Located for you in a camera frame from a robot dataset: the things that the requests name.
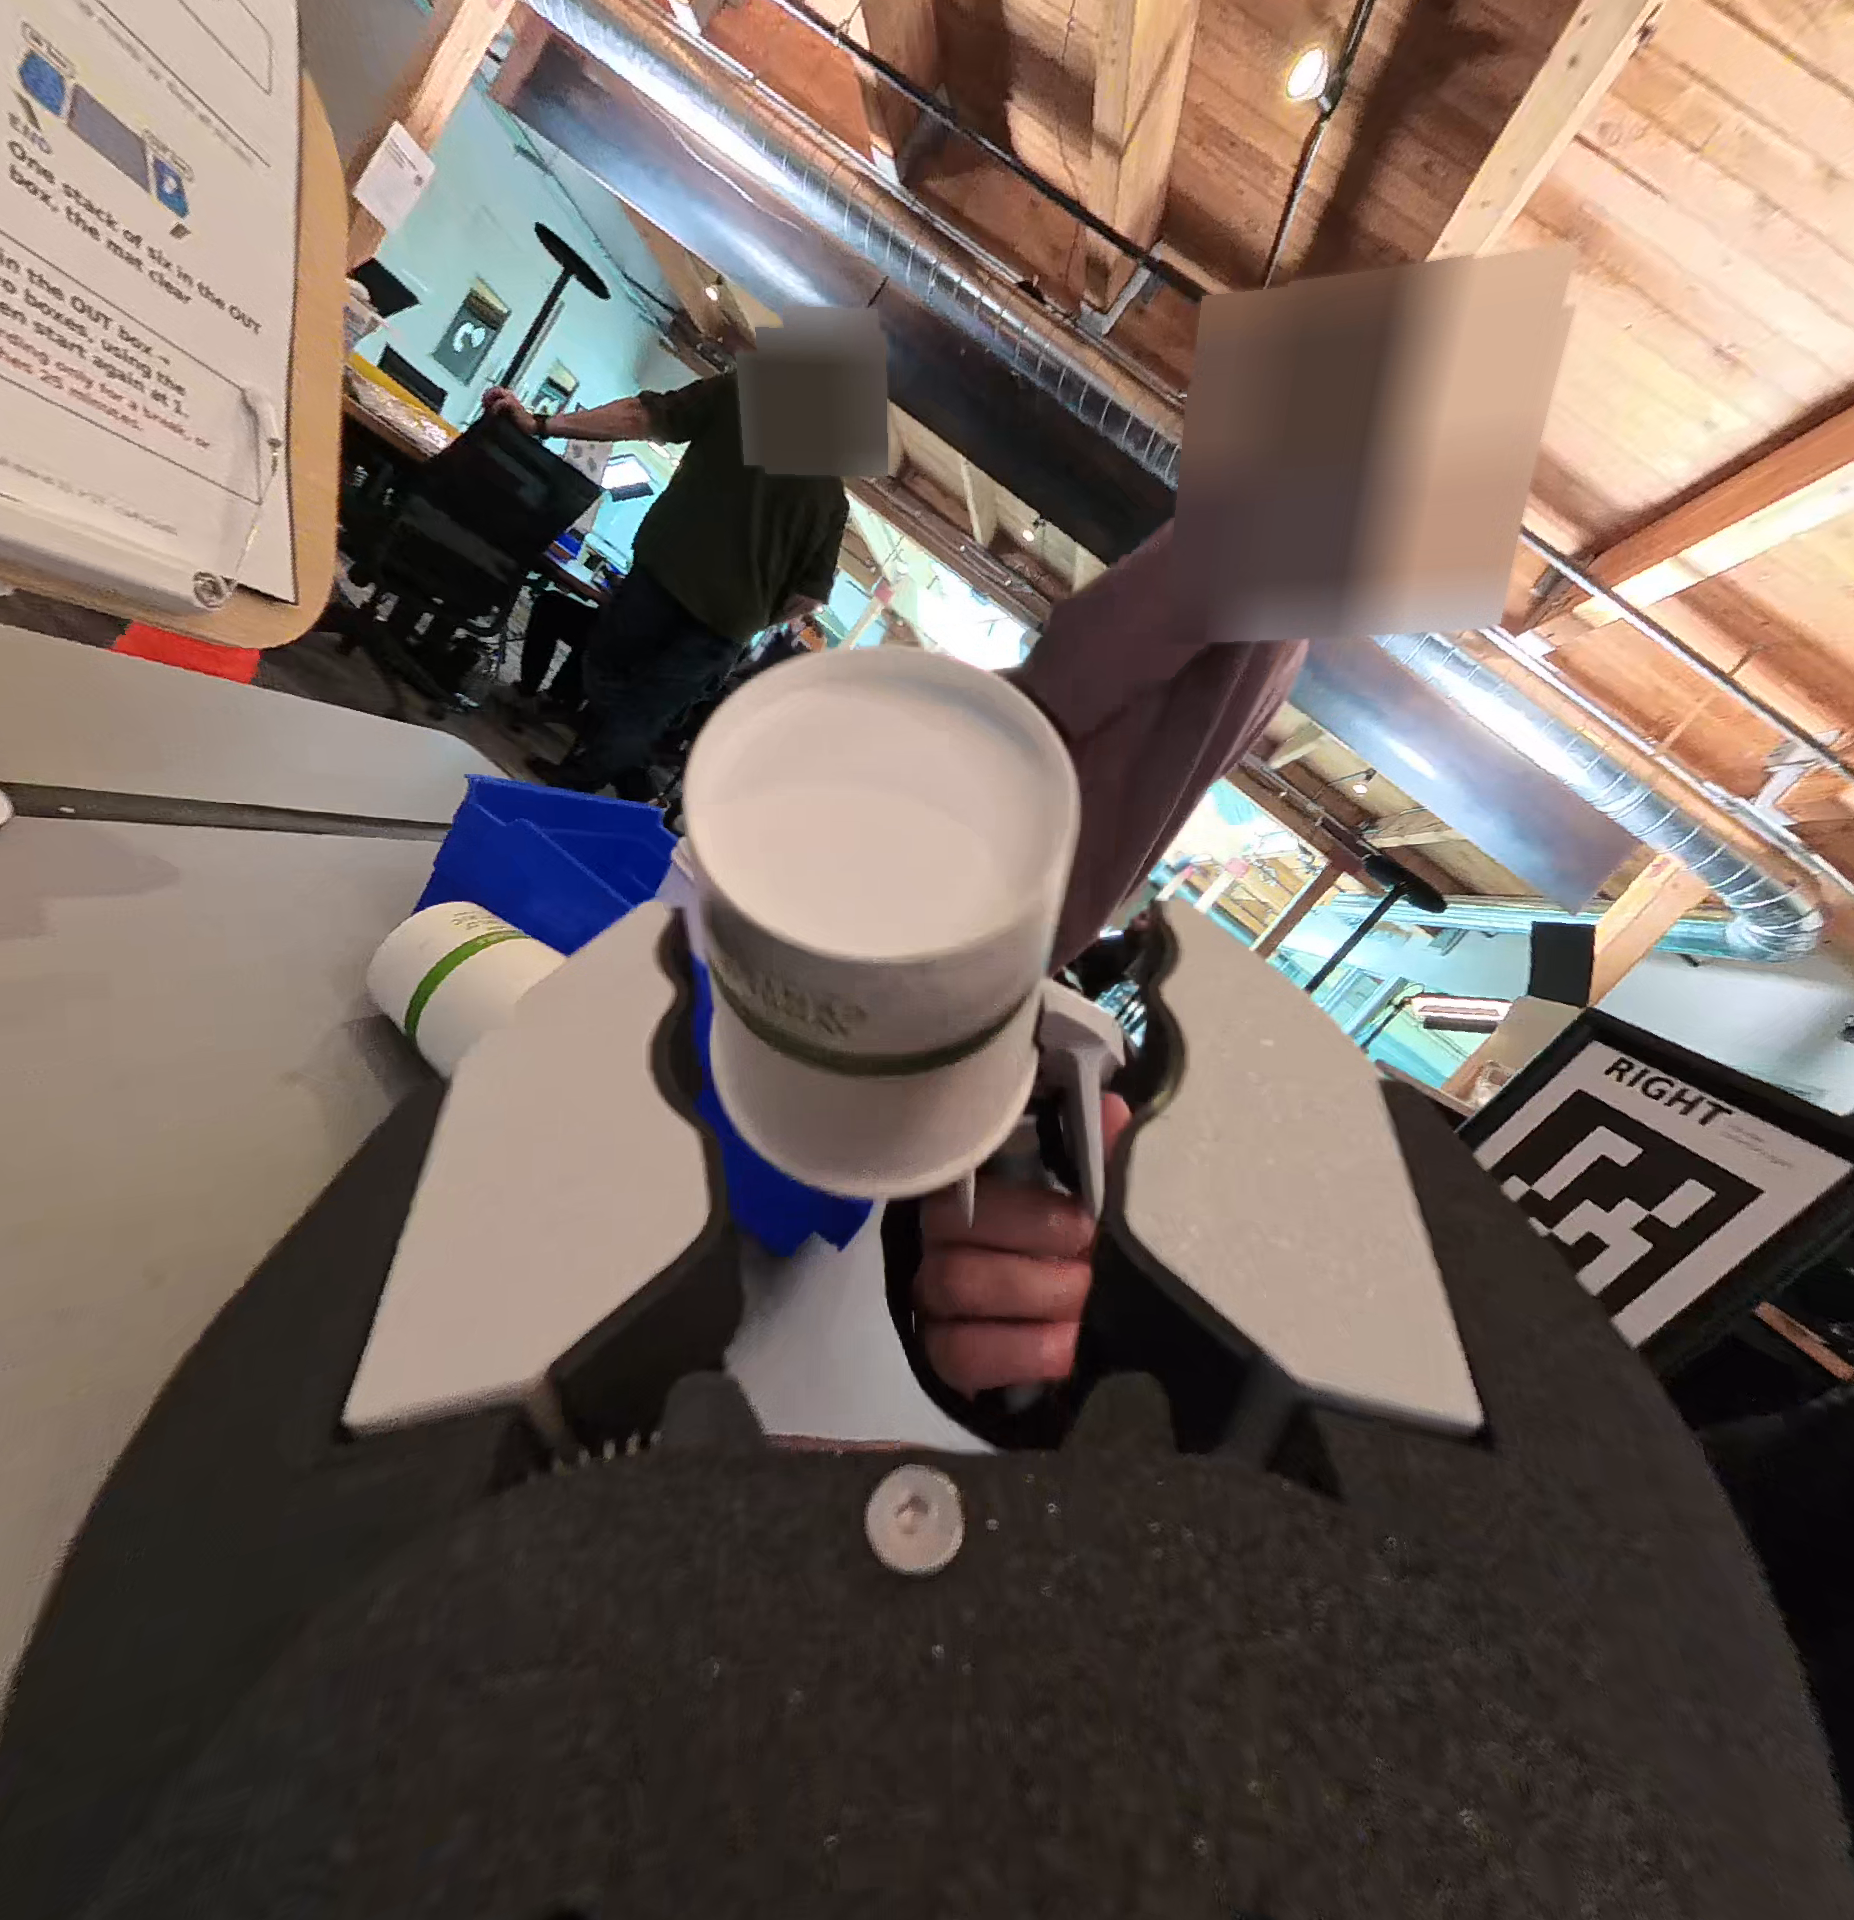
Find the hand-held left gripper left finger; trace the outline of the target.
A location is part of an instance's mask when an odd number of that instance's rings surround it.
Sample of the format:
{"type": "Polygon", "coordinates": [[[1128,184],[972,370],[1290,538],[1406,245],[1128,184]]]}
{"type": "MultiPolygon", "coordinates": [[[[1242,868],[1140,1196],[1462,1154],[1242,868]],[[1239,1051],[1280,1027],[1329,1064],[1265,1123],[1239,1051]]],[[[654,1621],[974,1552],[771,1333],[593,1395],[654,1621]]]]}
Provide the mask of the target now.
{"type": "Polygon", "coordinates": [[[717,1373],[741,1238],[695,1110],[693,959],[634,909],[454,1071],[340,1416],[366,1437],[475,1413],[546,1447],[643,1447],[717,1373]]]}

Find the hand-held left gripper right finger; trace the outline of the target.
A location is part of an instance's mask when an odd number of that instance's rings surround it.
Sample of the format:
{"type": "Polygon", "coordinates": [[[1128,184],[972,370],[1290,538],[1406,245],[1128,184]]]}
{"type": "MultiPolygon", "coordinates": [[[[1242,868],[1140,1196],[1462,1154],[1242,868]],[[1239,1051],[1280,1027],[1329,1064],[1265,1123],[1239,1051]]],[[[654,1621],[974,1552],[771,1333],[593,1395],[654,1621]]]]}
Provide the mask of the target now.
{"type": "Polygon", "coordinates": [[[1188,903],[1141,981],[1163,1080],[1112,1166],[1112,1245],[1241,1368],[1239,1416],[1301,1408],[1448,1442],[1483,1403],[1371,1061],[1188,903]]]}

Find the blue plastic bin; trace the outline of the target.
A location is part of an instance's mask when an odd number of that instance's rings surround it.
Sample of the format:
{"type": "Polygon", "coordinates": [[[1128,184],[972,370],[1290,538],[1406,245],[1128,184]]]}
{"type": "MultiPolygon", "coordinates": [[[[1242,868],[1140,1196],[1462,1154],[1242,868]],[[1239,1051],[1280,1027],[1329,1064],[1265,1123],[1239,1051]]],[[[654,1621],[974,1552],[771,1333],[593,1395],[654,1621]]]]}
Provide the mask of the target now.
{"type": "MultiPolygon", "coordinates": [[[[646,804],[478,778],[434,851],[416,909],[468,903],[559,953],[572,953],[658,896],[675,835],[646,804]]],[[[713,1085],[713,988],[695,967],[698,1113],[719,1141],[728,1212],[774,1259],[819,1238],[845,1249],[871,1207],[806,1187],[730,1125],[713,1085]]]]}

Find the white paper cup green band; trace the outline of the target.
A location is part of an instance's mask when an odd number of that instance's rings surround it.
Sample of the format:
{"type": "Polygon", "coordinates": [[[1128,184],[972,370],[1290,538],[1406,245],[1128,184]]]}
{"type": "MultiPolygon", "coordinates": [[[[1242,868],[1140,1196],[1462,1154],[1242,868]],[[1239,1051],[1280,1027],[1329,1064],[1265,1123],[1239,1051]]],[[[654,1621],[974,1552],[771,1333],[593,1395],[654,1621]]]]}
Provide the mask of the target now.
{"type": "Polygon", "coordinates": [[[565,955],[472,903],[423,907],[373,953],[366,996],[420,1058],[453,1080],[565,955]]]}
{"type": "Polygon", "coordinates": [[[789,663],[683,782],[724,1115],[795,1180],[897,1203],[1012,1137],[1081,827],[1056,725],[926,652],[789,663]]]}

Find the person's right hand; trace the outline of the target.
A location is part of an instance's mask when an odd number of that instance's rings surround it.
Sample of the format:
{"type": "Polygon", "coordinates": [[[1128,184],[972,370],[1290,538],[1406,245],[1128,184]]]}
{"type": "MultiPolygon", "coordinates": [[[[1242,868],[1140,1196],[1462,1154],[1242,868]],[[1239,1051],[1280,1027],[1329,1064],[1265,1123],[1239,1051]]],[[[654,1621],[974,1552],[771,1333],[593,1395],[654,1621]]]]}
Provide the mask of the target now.
{"type": "Polygon", "coordinates": [[[1033,1120],[1022,1120],[970,1187],[927,1196],[916,1228],[907,1304],[940,1388],[966,1405],[984,1398],[1024,1405],[1072,1377],[1098,1216],[1039,1160],[1033,1120]]]}

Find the black tripod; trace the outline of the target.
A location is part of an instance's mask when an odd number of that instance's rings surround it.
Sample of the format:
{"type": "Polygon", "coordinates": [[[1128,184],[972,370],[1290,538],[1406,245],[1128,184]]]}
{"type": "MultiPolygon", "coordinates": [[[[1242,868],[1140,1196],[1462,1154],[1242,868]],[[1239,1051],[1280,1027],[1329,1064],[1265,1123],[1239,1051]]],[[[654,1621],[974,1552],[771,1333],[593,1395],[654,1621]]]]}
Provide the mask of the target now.
{"type": "Polygon", "coordinates": [[[1406,903],[1423,913],[1441,915],[1448,911],[1448,898],[1429,879],[1410,871],[1388,851],[1369,851],[1364,856],[1364,877],[1379,887],[1379,896],[1371,903],[1364,919],[1337,942],[1322,964],[1304,983],[1304,996],[1318,996],[1322,984],[1346,962],[1352,952],[1360,947],[1369,934],[1399,906],[1406,903]]]}

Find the framed marker sign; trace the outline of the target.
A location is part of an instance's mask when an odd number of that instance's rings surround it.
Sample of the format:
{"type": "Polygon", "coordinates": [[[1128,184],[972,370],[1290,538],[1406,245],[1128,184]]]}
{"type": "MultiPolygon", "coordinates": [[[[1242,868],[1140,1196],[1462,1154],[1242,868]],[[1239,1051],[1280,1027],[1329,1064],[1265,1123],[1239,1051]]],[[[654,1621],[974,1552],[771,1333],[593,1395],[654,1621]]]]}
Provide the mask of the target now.
{"type": "Polygon", "coordinates": [[[1459,1125],[1661,1377],[1854,1231],[1854,1117],[1582,1011],[1459,1125]]]}

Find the black office chair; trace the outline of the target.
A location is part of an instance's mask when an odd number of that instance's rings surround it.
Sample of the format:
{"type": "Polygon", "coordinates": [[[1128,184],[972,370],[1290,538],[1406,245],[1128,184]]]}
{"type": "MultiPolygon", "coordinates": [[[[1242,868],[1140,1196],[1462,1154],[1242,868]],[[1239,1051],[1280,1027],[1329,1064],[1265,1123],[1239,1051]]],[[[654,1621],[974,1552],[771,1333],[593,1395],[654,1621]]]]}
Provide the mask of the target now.
{"type": "Polygon", "coordinates": [[[533,578],[598,503],[581,469],[507,417],[475,422],[431,459],[388,473],[342,506],[340,554],[364,602],[340,636],[364,652],[405,718],[468,704],[478,657],[497,661],[533,578]]]}

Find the orange traffic cone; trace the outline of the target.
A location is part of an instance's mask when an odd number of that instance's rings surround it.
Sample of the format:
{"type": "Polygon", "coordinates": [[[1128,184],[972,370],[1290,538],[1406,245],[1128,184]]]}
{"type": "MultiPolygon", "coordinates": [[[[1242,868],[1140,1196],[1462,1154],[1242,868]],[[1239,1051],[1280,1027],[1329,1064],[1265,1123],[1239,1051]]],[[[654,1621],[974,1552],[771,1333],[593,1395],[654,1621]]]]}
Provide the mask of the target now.
{"type": "Polygon", "coordinates": [[[262,661],[262,648],[257,646],[201,641],[196,636],[160,629],[140,621],[131,623],[108,645],[108,652],[127,661],[165,665],[231,685],[253,685],[262,661]]]}

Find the black floor lamp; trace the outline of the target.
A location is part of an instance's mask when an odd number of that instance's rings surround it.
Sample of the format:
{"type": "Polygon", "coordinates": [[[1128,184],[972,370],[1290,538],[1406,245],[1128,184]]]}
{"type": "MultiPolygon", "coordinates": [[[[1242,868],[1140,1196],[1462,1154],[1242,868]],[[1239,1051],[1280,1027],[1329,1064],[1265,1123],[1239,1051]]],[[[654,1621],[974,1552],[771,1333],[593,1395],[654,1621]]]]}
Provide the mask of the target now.
{"type": "Polygon", "coordinates": [[[555,263],[555,283],[549,284],[546,299],[539,303],[536,314],[521,339],[515,349],[505,370],[500,378],[500,387],[507,394],[518,389],[518,380],[524,370],[530,366],[534,351],[540,346],[546,334],[555,325],[556,311],[565,300],[569,287],[579,284],[581,292],[609,300],[609,287],[601,272],[581,255],[556,227],[544,220],[534,220],[533,234],[544,251],[555,263]]]}

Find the wooden instruction board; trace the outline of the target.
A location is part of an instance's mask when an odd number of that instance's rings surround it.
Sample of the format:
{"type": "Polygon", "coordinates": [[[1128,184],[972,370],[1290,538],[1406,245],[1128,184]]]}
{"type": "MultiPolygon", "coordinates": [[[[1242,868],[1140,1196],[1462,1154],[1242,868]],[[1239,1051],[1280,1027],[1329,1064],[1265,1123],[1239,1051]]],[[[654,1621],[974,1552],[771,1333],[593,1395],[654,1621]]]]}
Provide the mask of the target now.
{"type": "Polygon", "coordinates": [[[0,2],[0,584],[262,645],[332,558],[335,153],[294,2],[0,2]]]}

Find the silver air duct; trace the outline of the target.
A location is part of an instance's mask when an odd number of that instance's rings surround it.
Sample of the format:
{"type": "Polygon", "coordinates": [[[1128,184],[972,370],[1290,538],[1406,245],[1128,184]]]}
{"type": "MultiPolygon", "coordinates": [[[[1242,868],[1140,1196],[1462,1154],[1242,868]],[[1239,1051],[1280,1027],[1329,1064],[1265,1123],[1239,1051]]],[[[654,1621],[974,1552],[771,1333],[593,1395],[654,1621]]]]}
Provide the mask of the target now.
{"type": "MultiPolygon", "coordinates": [[[[894,403],[1090,554],[1115,560],[1169,519],[1178,402],[1107,339],[671,16],[530,14],[547,37],[510,101],[533,131],[771,310],[869,305],[894,403]]],[[[1592,901],[1595,851],[1625,835],[1708,883],[1730,955],[1821,942],[1819,887],[1771,833],[1454,641],[1316,643],[1293,700],[1560,907],[1592,901]]]]}

